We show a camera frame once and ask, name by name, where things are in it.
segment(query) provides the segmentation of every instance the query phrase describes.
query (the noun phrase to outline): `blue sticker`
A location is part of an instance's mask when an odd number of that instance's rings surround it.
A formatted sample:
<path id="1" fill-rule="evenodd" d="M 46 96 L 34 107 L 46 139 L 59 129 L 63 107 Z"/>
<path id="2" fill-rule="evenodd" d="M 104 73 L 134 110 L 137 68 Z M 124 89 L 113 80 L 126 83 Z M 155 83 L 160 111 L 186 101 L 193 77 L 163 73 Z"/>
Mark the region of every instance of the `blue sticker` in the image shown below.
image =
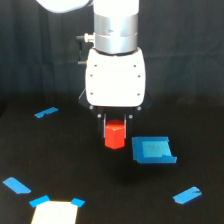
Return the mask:
<path id="1" fill-rule="evenodd" d="M 74 199 L 71 201 L 71 203 L 72 203 L 73 205 L 78 206 L 78 207 L 82 207 L 83 204 L 85 203 L 85 201 L 82 201 L 82 200 L 80 200 L 80 199 L 74 198 Z"/>
<path id="2" fill-rule="evenodd" d="M 49 197 L 46 195 L 46 196 L 43 196 L 43 197 L 41 197 L 41 198 L 37 198 L 37 199 L 35 199 L 35 200 L 33 200 L 33 201 L 30 201 L 30 205 L 31 205 L 33 208 L 35 208 L 35 207 L 37 207 L 37 205 L 40 205 L 40 204 L 42 204 L 42 203 L 44 203 L 44 202 L 47 202 L 47 201 L 50 201 L 50 199 L 49 199 Z"/>
<path id="3" fill-rule="evenodd" d="M 40 113 L 35 114 L 34 116 L 37 117 L 37 118 L 42 118 L 45 114 L 52 114 L 55 111 L 58 111 L 58 109 L 55 108 L 55 107 L 51 107 L 51 108 L 49 108 L 47 110 L 44 110 L 44 111 L 42 111 Z"/>
<path id="4" fill-rule="evenodd" d="M 7 180 L 3 181 L 3 183 L 13 190 L 16 194 L 29 194 L 31 190 L 21 184 L 18 180 L 13 177 L 8 178 Z"/>
<path id="5" fill-rule="evenodd" d="M 168 137 L 132 138 L 133 159 L 142 164 L 176 163 L 168 142 Z"/>
<path id="6" fill-rule="evenodd" d="M 192 187 L 176 196 L 173 197 L 176 203 L 184 204 L 188 201 L 191 201 L 194 198 L 197 198 L 198 196 L 202 195 L 201 191 L 196 188 Z"/>

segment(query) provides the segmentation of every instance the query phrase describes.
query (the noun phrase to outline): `red cube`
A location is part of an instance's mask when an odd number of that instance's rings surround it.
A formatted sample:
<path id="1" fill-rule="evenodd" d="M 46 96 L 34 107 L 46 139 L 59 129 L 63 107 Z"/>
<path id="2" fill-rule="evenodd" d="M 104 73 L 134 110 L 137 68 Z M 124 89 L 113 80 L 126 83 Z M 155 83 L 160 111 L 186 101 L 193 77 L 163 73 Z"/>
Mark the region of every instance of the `red cube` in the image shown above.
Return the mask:
<path id="1" fill-rule="evenodd" d="M 106 123 L 105 146 L 119 149 L 125 145 L 125 125 L 123 121 L 111 120 Z"/>

